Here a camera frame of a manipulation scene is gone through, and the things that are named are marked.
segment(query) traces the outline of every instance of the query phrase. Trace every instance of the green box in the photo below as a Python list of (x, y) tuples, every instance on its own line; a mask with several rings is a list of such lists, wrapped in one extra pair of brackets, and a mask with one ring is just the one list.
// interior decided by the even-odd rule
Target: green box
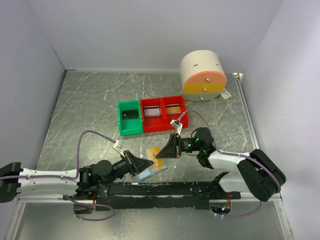
[[(134, 119), (123, 119), (122, 111), (126, 110), (138, 110), (139, 117)], [(118, 102), (118, 124), (121, 136), (142, 134), (144, 132), (139, 100)]]

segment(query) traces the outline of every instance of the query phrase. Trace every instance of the black cable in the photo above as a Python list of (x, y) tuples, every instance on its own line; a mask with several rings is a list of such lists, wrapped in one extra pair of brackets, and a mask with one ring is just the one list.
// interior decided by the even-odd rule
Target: black cable
[(114, 187), (115, 185), (122, 184), (122, 183), (125, 181), (125, 179), (126, 179), (126, 176), (124, 176), (124, 178), (123, 178), (123, 180), (122, 180), (122, 181), (114, 182), (114, 184), (113, 184), (113, 185), (110, 185), (110, 184), (109, 184), (109, 188)]
[(197, 156), (198, 154), (188, 154), (187, 152), (185, 153), (185, 154), (187, 154), (188, 156)]
[(212, 190), (212, 191), (206, 191), (206, 192), (192, 193), (192, 195), (210, 194), (210, 193), (212, 193), (212, 192), (213, 192), (213, 190)]
[(192, 139), (194, 138), (194, 137), (192, 136), (192, 134), (194, 134), (198, 129), (199, 129), (199, 127), (192, 131), (192, 133), (191, 133), (191, 138), (192, 138)]

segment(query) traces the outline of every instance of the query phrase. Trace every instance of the white enclosure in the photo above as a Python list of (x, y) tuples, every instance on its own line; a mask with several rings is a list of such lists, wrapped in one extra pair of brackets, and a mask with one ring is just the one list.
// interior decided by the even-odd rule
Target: white enclosure
[[(319, 239), (319, 16), (318, 0), (1, 1), (0, 164), (36, 167), (65, 69), (178, 72), (211, 50), (225, 73), (244, 73), (295, 239)], [(14, 207), (0, 204), (0, 239)]]

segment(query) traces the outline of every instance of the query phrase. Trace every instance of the black object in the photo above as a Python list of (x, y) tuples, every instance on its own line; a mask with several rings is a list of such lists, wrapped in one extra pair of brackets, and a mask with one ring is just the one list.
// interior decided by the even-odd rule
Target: black object
[[(250, 157), (256, 159), (266, 167), (282, 186), (287, 181), (283, 172), (271, 161), (271, 159), (260, 149), (250, 153)], [(245, 159), (237, 164), (246, 185), (253, 196), (262, 202), (268, 201), (278, 191), (275, 181), (263, 169), (254, 162)]]
[[(213, 146), (213, 138), (209, 129), (199, 127), (193, 132), (195, 132), (195, 135), (191, 138), (181, 138), (177, 133), (170, 134), (168, 143), (156, 155), (156, 158), (173, 159), (179, 158), (182, 152), (192, 153), (192, 151), (199, 151), (196, 156), (199, 163), (205, 168), (213, 169), (208, 158), (216, 149)], [(286, 182), (285, 175), (262, 150), (255, 149), (250, 153), (250, 157), (266, 167), (281, 186)], [(270, 175), (252, 161), (248, 159), (242, 160), (237, 164), (237, 168), (250, 192), (258, 200), (266, 202), (278, 191), (278, 187)]]
[[(12, 162), (0, 168), (0, 177), (19, 176), (20, 172), (22, 172), (21, 162)], [(15, 198), (17, 188), (21, 186), (18, 181), (18, 178), (0, 180), (0, 203), (7, 203)]]
[(122, 159), (114, 164), (108, 160), (101, 160), (96, 164), (80, 168), (80, 181), (77, 183), (79, 197), (84, 195), (86, 198), (88, 192), (97, 192), (99, 184), (107, 186), (116, 179), (122, 179), (127, 173), (135, 176), (154, 164), (151, 160), (134, 156), (129, 150), (123, 154)]
[(122, 111), (122, 119), (138, 119), (138, 118), (139, 118), (138, 109)]
[[(233, 199), (240, 199), (239, 192), (232, 192)], [(122, 182), (107, 188), (100, 188), (96, 202), (107, 204), (114, 209), (150, 208), (195, 208), (208, 210), (210, 200), (227, 200), (228, 193), (218, 181), (198, 182)], [(96, 207), (106, 211), (105, 207)]]
[(216, 148), (213, 146), (214, 139), (207, 127), (199, 127), (194, 137), (181, 138), (177, 133), (171, 133), (169, 141), (155, 156), (157, 159), (177, 159), (182, 152), (192, 153), (199, 151), (197, 159), (201, 166), (213, 169), (208, 157)]

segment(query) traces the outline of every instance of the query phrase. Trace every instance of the cylindrical container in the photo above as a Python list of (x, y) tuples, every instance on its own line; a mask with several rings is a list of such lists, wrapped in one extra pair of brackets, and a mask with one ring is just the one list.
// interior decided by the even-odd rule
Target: cylindrical container
[(187, 54), (180, 63), (180, 77), (184, 96), (194, 102), (214, 99), (227, 83), (217, 54), (209, 50)]

